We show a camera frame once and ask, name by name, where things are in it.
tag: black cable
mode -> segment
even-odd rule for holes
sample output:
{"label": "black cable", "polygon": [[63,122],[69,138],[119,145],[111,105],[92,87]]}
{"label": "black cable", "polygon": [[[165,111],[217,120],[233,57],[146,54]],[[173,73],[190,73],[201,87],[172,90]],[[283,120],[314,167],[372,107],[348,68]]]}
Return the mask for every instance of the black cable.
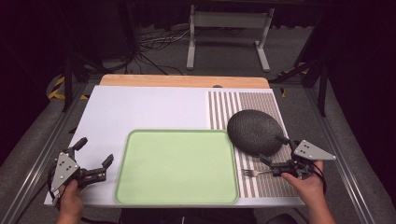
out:
{"label": "black cable", "polygon": [[[131,61],[132,61],[133,57],[126,57],[125,62],[124,63],[120,63],[118,65],[115,65],[113,67],[108,67],[106,68],[106,70],[109,70],[111,72],[115,72],[117,70],[120,70],[121,68],[123,68],[124,66],[128,65]],[[89,73],[91,74],[100,74],[101,72],[95,70],[95,69],[91,69],[91,68],[86,68],[88,70]]]}
{"label": "black cable", "polygon": [[142,56],[143,58],[145,58],[146,60],[148,60],[148,61],[151,63],[151,65],[154,65],[155,67],[157,67],[158,70],[162,71],[165,75],[168,75],[165,71],[163,71],[163,70],[161,69],[160,66],[158,66],[157,64],[155,64],[154,62],[152,62],[148,57],[146,57],[145,55],[143,55],[143,54],[141,54],[141,53],[139,53],[139,55]]}
{"label": "black cable", "polygon": [[143,75],[142,66],[136,61],[136,58],[134,58],[134,62],[139,66],[140,74]]}
{"label": "black cable", "polygon": [[167,36],[167,35],[163,35],[163,34],[167,33],[165,30],[159,30],[157,32],[160,32],[160,33],[158,35],[155,35],[155,36],[153,35],[153,33],[156,33],[154,31],[151,31],[151,32],[147,33],[147,34],[151,35],[151,38],[148,38],[148,39],[156,39],[156,38],[161,38],[163,36]]}
{"label": "black cable", "polygon": [[147,40],[147,39],[151,39],[151,38],[152,38],[152,34],[140,34],[139,40]]}
{"label": "black cable", "polygon": [[142,41],[150,41],[150,40],[152,40],[152,39],[163,38],[163,37],[166,37],[166,36],[171,35],[172,32],[173,32],[174,35],[177,35],[177,34],[179,34],[179,33],[186,32],[186,31],[188,31],[188,30],[189,30],[189,29],[182,29],[182,30],[169,31],[169,34],[166,34],[166,35],[162,35],[163,33],[165,33],[165,31],[153,31],[153,32],[149,32],[149,33],[142,34],[142,35],[147,35],[147,34],[151,34],[151,33],[155,33],[155,32],[161,32],[161,33],[160,33],[159,35],[156,35],[156,36],[153,36],[153,35],[152,35],[151,38],[145,38],[145,39],[143,39]]}
{"label": "black cable", "polygon": [[323,194],[326,194],[327,183],[326,183],[326,180],[324,179],[324,174],[321,172],[321,170],[315,164],[313,164],[313,165],[319,170],[319,172],[317,172],[315,169],[312,169],[312,173],[314,173],[315,175],[317,175],[320,178],[320,180],[323,183]]}
{"label": "black cable", "polygon": [[[64,187],[64,191],[62,192],[61,196],[60,196],[59,199],[58,199],[59,206],[56,206],[58,210],[61,210],[60,202],[61,202],[62,197],[64,196],[64,193],[66,192],[66,188],[67,188],[67,186]],[[81,221],[86,222],[86,223],[91,223],[91,224],[117,224],[117,223],[109,222],[109,221],[96,221],[96,220],[88,219],[88,218],[86,218],[86,217],[81,217]]]}
{"label": "black cable", "polygon": [[[174,30],[174,31],[176,31],[176,32],[186,31],[186,29]],[[153,33],[159,33],[159,32],[161,32],[161,34],[165,33],[165,31],[163,31],[163,30],[157,30],[157,31],[150,31],[150,32],[142,33],[142,34],[139,34],[139,35],[152,35]]]}
{"label": "black cable", "polygon": [[137,58],[137,60],[139,60],[140,62],[145,63],[145,64],[148,64],[148,65],[154,65],[154,66],[156,66],[156,67],[167,67],[167,68],[175,69],[175,70],[177,70],[182,76],[184,76],[184,74],[183,74],[179,69],[177,69],[177,68],[175,68],[175,67],[166,66],[166,65],[154,64],[152,61],[150,61],[151,63],[146,63],[146,62],[142,61],[141,59],[139,59],[138,57],[136,57],[136,58]]}
{"label": "black cable", "polygon": [[20,222],[22,216],[24,215],[24,213],[26,212],[26,210],[29,208],[29,206],[32,204],[32,202],[35,200],[35,198],[37,197],[37,195],[41,192],[41,190],[47,186],[47,183],[44,183],[40,189],[35,193],[35,195],[32,197],[32,199],[29,201],[28,204],[26,204],[24,206],[24,208],[22,209],[20,215],[18,216],[17,220],[15,221],[15,224],[18,224],[18,222]]}
{"label": "black cable", "polygon": [[125,64],[124,74],[128,74],[128,64]]}
{"label": "black cable", "polygon": [[152,37],[151,39],[147,38],[147,39],[141,40],[140,47],[144,48],[144,50],[141,50],[141,51],[148,52],[151,49],[155,49],[155,50],[164,49],[164,48],[168,47],[169,45],[171,45],[172,43],[179,41],[182,38],[182,36],[175,41],[173,41],[173,39],[177,38],[177,35],[180,35],[183,32],[184,32],[184,34],[186,34],[188,30],[189,29],[177,30],[175,32],[170,31],[167,35],[162,35],[163,33],[161,33],[160,35]]}
{"label": "black cable", "polygon": [[50,190],[51,189],[50,183],[52,183],[52,177],[55,175],[55,173],[54,173],[55,172],[55,168],[56,168],[56,162],[51,165],[51,167],[49,168],[49,173],[47,175],[47,187],[49,189],[49,195],[52,198],[52,200],[55,198],[55,195]]}

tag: table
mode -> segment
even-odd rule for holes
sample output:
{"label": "table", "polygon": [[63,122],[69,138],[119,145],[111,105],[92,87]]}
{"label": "table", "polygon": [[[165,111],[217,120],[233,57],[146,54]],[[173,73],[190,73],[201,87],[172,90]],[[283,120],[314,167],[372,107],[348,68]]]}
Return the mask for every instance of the table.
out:
{"label": "table", "polygon": [[[224,88],[212,88],[215,85]],[[233,97],[227,98],[227,92],[231,91]],[[95,87],[92,93],[71,145],[74,145],[81,137],[88,138],[87,145],[83,150],[76,153],[78,164],[86,169],[98,168],[108,154],[114,154],[115,159],[107,170],[106,182],[97,183],[84,189],[82,193],[84,204],[93,207],[131,207],[118,204],[114,200],[114,190],[121,165],[125,136],[129,131],[139,128],[224,130],[226,121],[222,121],[225,119],[222,119],[221,114],[214,113],[214,110],[208,110],[208,106],[201,104],[202,102],[208,102],[207,96],[212,97],[210,106],[221,106],[221,103],[219,103],[221,100],[216,99],[223,99],[223,102],[234,101],[234,107],[239,106],[238,110],[242,110],[246,106],[251,108],[255,106],[253,101],[244,102],[244,97],[256,96],[256,99],[258,99],[257,96],[260,97],[264,94],[269,96],[269,101],[275,101],[268,82],[262,77],[104,76],[100,85]],[[272,106],[272,112],[268,113],[272,113],[273,117],[278,119],[278,122],[284,128],[277,105]],[[208,122],[207,116],[209,114],[212,117],[217,117],[218,121]],[[243,185],[243,187],[240,187],[240,197],[235,203],[173,204],[166,207],[303,205],[296,192],[286,182],[283,182],[282,178],[270,175],[263,177],[266,182],[263,182],[262,185],[266,188],[262,189],[261,184],[258,184],[256,180],[243,176],[240,173],[242,168],[257,168],[257,164],[260,162],[241,153],[238,154],[237,150],[234,151],[238,183],[240,186]],[[273,159],[283,161],[285,160],[285,153],[289,155],[290,149],[282,148]],[[50,204],[49,196],[45,204]],[[164,205],[151,205],[150,207],[161,206]]]}

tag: wooden edge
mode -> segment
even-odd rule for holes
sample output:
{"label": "wooden edge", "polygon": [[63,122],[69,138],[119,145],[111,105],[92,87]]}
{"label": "wooden edge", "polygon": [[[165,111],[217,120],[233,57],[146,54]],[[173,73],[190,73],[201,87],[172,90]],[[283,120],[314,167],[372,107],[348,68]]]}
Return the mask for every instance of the wooden edge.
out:
{"label": "wooden edge", "polygon": [[101,86],[135,87],[201,87],[237,89],[270,89],[264,77],[203,77],[203,76],[164,76],[164,75],[104,75]]}

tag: metal frame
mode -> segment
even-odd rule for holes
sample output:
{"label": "metal frame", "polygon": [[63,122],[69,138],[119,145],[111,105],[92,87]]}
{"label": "metal frame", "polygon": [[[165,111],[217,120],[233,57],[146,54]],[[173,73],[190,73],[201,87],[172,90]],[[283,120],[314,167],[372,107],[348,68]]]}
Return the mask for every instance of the metal frame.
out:
{"label": "metal frame", "polygon": [[338,172],[343,178],[346,190],[351,198],[353,205],[355,206],[359,218],[361,219],[361,223],[375,223],[370,209],[368,208],[366,201],[364,201],[364,198],[361,194],[361,188],[359,187],[358,181],[353,175],[353,172],[349,169],[346,159],[343,156],[342,150],[339,147],[337,140],[335,139],[329,121],[327,121],[326,118],[322,117],[321,112],[317,108],[317,96],[312,89],[305,89],[305,94],[308,98],[309,103],[311,104],[311,107],[315,110],[321,128],[326,134],[329,149],[332,151],[332,154],[337,157],[337,160],[334,162],[337,166]]}
{"label": "metal frame", "polygon": [[187,70],[194,68],[195,58],[195,27],[238,27],[250,29],[262,29],[260,41],[255,41],[255,48],[259,55],[264,72],[270,71],[267,57],[263,49],[265,39],[270,29],[274,16],[274,9],[268,13],[229,13],[229,12],[196,12],[195,6],[191,5],[190,14],[190,44],[187,55]]}
{"label": "metal frame", "polygon": [[43,146],[40,154],[35,161],[32,169],[30,170],[29,174],[26,176],[25,181],[23,182],[18,194],[15,196],[14,201],[12,202],[11,206],[8,208],[5,216],[3,217],[2,224],[6,223],[14,223],[18,216],[21,213],[23,207],[29,202],[29,198],[35,189],[35,185],[37,184],[38,180],[40,179],[41,175],[43,174],[47,163],[50,160],[50,155],[53,152],[54,146],[57,144],[59,137],[64,130],[64,126],[66,125],[69,117],[73,113],[74,108],[78,103],[78,98],[84,92],[86,84],[78,83],[76,87],[75,94],[73,95],[73,103],[70,105],[69,109],[62,113],[61,116],[58,118],[55,128],[49,136],[46,144]]}

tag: human hand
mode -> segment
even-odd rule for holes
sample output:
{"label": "human hand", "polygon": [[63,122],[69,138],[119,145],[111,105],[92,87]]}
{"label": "human hand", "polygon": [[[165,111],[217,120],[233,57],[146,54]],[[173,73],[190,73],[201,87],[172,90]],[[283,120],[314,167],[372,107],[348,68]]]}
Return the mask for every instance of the human hand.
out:
{"label": "human hand", "polygon": [[58,217],[58,224],[79,223],[82,217],[83,205],[81,200],[81,190],[78,189],[77,180],[72,180],[70,183],[59,188],[62,195],[61,198],[61,212]]}
{"label": "human hand", "polygon": [[[320,169],[320,171],[323,170],[323,161],[315,161],[315,165]],[[317,175],[311,175],[304,180],[298,179],[287,173],[283,173],[282,177],[294,186],[300,198],[308,207],[315,207],[316,204],[323,203],[325,200],[323,182]]]}

